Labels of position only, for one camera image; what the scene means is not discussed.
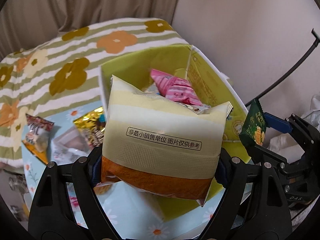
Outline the cream orange cake bag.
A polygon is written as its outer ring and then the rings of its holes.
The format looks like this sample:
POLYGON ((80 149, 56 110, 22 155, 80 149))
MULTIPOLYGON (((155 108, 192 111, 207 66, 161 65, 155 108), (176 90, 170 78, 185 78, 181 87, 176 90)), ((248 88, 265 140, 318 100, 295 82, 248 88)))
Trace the cream orange cake bag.
POLYGON ((203 205, 214 178, 230 102, 197 114, 114 76, 101 181, 203 205))

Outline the pink striped snack bag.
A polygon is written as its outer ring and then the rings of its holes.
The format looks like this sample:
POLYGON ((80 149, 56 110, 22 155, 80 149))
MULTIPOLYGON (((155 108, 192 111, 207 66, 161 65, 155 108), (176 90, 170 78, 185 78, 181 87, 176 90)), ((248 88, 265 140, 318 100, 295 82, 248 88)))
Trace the pink striped snack bag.
POLYGON ((202 102, 188 80, 156 69, 151 70, 150 76, 161 96, 174 102, 202 106, 202 102))

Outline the floral striped green quilt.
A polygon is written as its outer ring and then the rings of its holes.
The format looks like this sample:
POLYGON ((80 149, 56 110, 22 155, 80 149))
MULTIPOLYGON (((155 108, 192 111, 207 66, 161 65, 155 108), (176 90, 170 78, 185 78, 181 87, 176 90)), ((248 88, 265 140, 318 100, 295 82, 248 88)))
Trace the floral striped green quilt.
POLYGON ((27 114, 47 117, 97 101, 100 65, 124 54, 183 43, 165 20, 120 18, 7 55, 1 61, 1 163, 22 166, 27 114))

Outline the dark green snack packet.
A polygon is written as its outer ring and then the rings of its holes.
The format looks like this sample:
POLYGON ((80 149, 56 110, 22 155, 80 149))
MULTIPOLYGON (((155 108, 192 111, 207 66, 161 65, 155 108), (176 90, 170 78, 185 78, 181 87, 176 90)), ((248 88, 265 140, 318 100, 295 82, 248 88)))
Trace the dark green snack packet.
POLYGON ((240 141, 246 150, 255 145, 263 145, 266 128, 267 124, 261 104, 258 99, 254 99, 239 134, 240 141))

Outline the gold chocolate pillow snack bag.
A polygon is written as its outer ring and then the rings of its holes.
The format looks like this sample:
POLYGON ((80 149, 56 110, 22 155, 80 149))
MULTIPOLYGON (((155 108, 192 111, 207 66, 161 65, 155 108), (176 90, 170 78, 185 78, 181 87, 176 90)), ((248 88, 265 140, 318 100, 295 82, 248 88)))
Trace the gold chocolate pillow snack bag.
POLYGON ((75 119, 73 124, 84 137, 89 147, 95 148, 103 143, 106 126, 103 107, 98 107, 75 119))

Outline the translucent white wrapped cake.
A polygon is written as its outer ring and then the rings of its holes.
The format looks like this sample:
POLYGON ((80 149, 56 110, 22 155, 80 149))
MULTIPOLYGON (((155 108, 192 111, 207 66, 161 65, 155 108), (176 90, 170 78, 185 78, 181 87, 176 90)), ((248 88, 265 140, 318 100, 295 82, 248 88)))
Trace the translucent white wrapped cake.
POLYGON ((75 127, 53 139, 51 146, 52 160, 59 165, 74 163, 80 157, 87 157, 92 150, 75 127))

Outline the waffle in clear wrapper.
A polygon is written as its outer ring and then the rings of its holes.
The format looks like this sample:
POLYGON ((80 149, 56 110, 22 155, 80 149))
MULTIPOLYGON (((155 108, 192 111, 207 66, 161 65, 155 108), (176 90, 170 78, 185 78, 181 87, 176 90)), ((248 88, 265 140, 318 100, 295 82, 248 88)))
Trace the waffle in clear wrapper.
POLYGON ((105 194, 112 187, 112 183, 98 183, 94 188, 96 195, 105 194))

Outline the beige curtain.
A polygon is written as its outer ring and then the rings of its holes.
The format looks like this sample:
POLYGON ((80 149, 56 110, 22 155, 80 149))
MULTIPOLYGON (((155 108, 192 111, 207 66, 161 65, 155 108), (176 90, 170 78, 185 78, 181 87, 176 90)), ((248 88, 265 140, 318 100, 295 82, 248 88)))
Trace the beige curtain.
POLYGON ((172 22, 178 0, 6 0, 1 8, 1 58, 82 27, 116 18, 172 22))

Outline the orange red chip bag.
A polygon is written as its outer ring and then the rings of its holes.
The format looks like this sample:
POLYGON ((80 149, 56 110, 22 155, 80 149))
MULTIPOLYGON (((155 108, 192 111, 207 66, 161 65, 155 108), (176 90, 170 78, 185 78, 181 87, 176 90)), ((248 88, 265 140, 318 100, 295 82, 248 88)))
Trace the orange red chip bag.
POLYGON ((28 132, 22 140, 25 147, 45 165, 48 164, 47 148, 54 123, 39 116, 26 114, 28 132))

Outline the light blue daisy tablecloth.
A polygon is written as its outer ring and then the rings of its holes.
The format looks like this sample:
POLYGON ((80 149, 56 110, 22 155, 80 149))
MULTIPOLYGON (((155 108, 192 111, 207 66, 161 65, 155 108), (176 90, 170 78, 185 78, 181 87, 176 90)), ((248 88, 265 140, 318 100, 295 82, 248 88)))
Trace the light blue daisy tablecloth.
MULTIPOLYGON (((101 102, 97 101, 45 117, 46 120, 55 123, 50 139, 53 140, 70 128, 74 128, 73 120, 100 106, 101 102)), ((24 195, 24 200, 30 211, 45 165, 33 156, 23 143, 21 147, 24 174, 29 190, 29 193, 24 195)), ((212 197, 208 196, 204 207, 200 207, 193 200, 155 196, 156 204, 161 204, 166 217, 164 220, 148 206, 138 191, 124 182, 112 184, 108 191, 97 195, 97 198, 122 238, 190 239, 201 233, 220 202, 224 190, 220 184, 216 186, 212 185, 210 188, 215 194, 212 197)))

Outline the small pink snack packet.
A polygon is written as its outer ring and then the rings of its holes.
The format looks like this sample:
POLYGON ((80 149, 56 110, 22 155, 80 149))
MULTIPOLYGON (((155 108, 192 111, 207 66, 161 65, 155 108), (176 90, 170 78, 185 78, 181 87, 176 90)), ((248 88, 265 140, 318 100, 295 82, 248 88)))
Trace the small pink snack packet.
POLYGON ((79 207, 78 199, 76 197, 69 196, 69 200, 70 200, 72 209, 77 210, 77 208, 79 207))

